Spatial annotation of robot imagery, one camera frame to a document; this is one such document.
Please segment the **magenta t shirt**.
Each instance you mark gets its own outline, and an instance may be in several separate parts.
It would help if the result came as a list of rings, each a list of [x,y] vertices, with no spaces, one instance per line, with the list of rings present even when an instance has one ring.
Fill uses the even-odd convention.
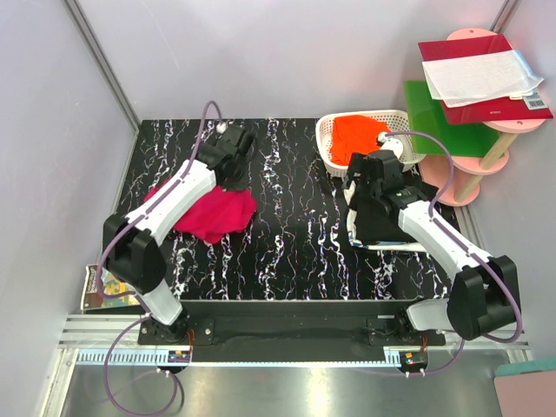
[[[256,211],[251,191],[226,191],[207,184],[164,186],[148,195],[145,217],[136,225],[161,244],[168,232],[191,234],[217,243],[225,234],[243,231]]]

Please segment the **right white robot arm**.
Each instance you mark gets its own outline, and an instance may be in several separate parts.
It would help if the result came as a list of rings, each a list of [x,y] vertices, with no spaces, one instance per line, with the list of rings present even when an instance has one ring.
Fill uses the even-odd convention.
[[[397,339],[410,345],[427,330],[441,330],[465,341],[518,340],[523,323],[515,263],[474,245],[438,213],[443,189],[407,180],[399,136],[381,132],[379,149],[353,154],[343,185],[352,245],[417,243],[451,281],[446,299],[417,301],[401,313],[394,323]]]

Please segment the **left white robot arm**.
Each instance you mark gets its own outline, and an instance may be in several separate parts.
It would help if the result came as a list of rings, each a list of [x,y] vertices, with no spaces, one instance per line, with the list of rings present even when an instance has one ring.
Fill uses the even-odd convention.
[[[255,136],[225,122],[215,131],[212,138],[196,139],[189,159],[141,206],[103,224],[96,275],[110,273],[128,285],[151,327],[170,344],[191,332],[186,309],[166,281],[162,244],[167,235],[184,232],[214,244],[243,231],[256,211],[248,178]]]

